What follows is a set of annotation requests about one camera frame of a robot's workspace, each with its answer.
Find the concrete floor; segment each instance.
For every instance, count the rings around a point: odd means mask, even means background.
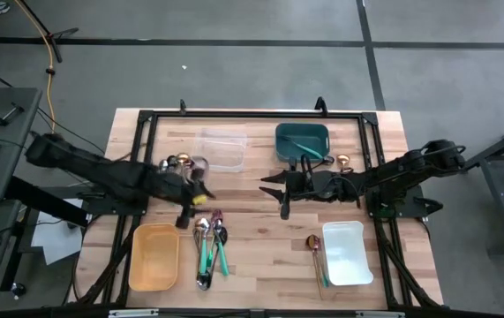
[[[52,31],[79,27],[84,37],[362,40],[355,0],[29,3]],[[504,42],[504,0],[365,5],[375,41]],[[36,33],[15,7],[0,16],[0,35]],[[62,54],[53,87],[56,119],[101,147],[115,108],[171,107],[180,98],[189,107],[310,109],[322,95],[332,109],[375,110],[364,49],[68,45]],[[466,145],[470,157],[504,133],[504,50],[376,49],[375,56],[386,108],[401,111],[411,148],[447,138]],[[15,86],[44,89],[47,62],[40,45],[0,44],[0,76]],[[45,100],[41,106],[47,109]],[[38,118],[34,129],[47,127]],[[76,182],[58,171],[33,177],[36,171],[23,161],[17,169],[40,186]],[[504,222],[482,174],[429,180],[424,189],[445,204],[430,221],[445,303],[504,314],[504,259],[485,252],[504,240]],[[22,269],[36,300],[14,303],[0,295],[0,309],[58,305],[71,265]]]

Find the orange plastic bin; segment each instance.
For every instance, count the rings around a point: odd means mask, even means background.
[[[179,233],[173,224],[141,225],[134,232],[128,284],[136,292],[165,291],[177,280]]]

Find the wooden tabletop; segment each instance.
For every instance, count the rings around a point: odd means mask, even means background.
[[[110,159],[127,154],[132,148],[139,109],[118,109],[109,137],[106,156]],[[378,112],[380,135],[385,157],[390,161],[403,155],[407,143],[399,112]],[[385,293],[380,271],[375,230],[355,203],[332,204],[291,202],[290,219],[281,220],[275,199],[261,192],[259,186],[277,187],[260,178],[286,168],[275,157],[275,127],[290,120],[279,118],[160,118],[157,125],[153,161],[168,155],[191,153],[196,136],[203,128],[247,134],[244,170],[239,173],[211,171],[207,187],[217,196],[208,208],[220,208],[229,232],[225,250],[230,275],[222,276],[217,262],[210,290],[201,291],[195,283],[197,250],[191,228],[181,230],[177,282],[167,291],[130,290],[129,307],[213,307],[272,309],[385,309]],[[300,122],[324,124],[330,132],[330,155],[349,155],[350,166],[363,171],[357,123],[344,119],[300,119]],[[142,140],[146,139],[147,129]],[[368,130],[372,162],[372,135]],[[139,160],[143,160],[140,151]],[[142,223],[174,223],[180,207],[157,199],[150,200]],[[364,244],[374,279],[359,286],[330,287],[320,299],[312,262],[305,239],[316,234],[322,238],[322,225],[336,221],[359,221],[364,225]],[[79,258],[77,278],[79,294],[101,274],[109,261],[117,218],[103,216],[87,232]],[[399,219],[399,232],[407,267],[428,294],[442,302],[432,250],[426,231],[416,220]],[[395,295],[401,299],[398,275],[392,268]],[[119,281],[115,283],[117,294]]]

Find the white tray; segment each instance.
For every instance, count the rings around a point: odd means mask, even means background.
[[[326,223],[322,234],[330,283],[343,286],[373,281],[365,255],[363,224],[358,221]]]

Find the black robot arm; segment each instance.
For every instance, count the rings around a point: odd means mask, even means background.
[[[147,163],[112,161],[76,148],[58,134],[36,134],[26,151],[26,160],[39,167],[69,171],[98,185],[118,201],[133,203],[153,196],[179,204],[184,208],[182,222],[177,220],[179,227],[188,225],[194,206],[206,197],[214,198],[202,178],[187,178]],[[192,176],[198,175],[198,171],[192,171]]]
[[[290,160],[289,170],[261,179],[285,184],[285,192],[263,186],[260,189],[279,201],[282,219],[289,218],[291,201],[357,201],[359,206],[359,197],[375,186],[380,188],[380,202],[387,205],[402,199],[407,190],[430,177],[441,178],[458,173],[465,163],[461,156],[464,149],[452,141],[434,140],[389,163],[360,173],[314,172],[308,157],[303,156],[302,171],[297,170],[295,160]]]

